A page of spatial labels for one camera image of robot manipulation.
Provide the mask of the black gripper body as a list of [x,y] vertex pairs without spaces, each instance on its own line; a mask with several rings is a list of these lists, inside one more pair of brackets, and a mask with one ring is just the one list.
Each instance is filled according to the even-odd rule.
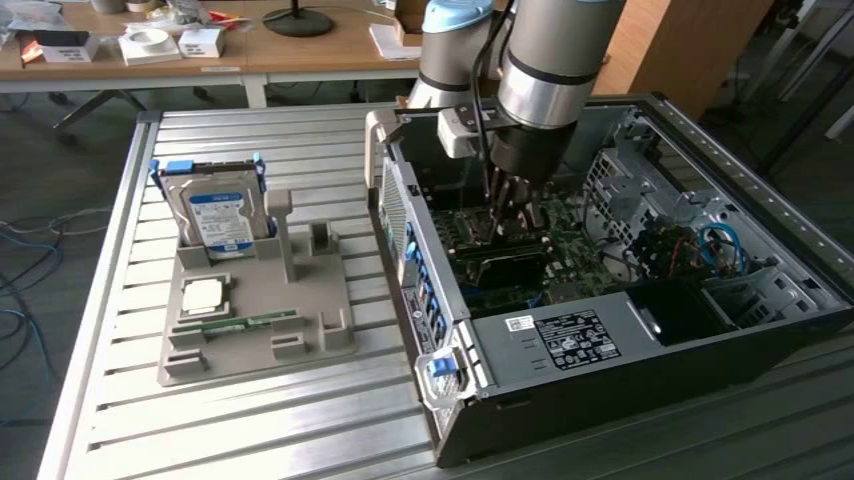
[[558,129],[524,125],[498,129],[490,153],[493,164],[532,184],[545,184],[560,168],[577,127],[573,122]]

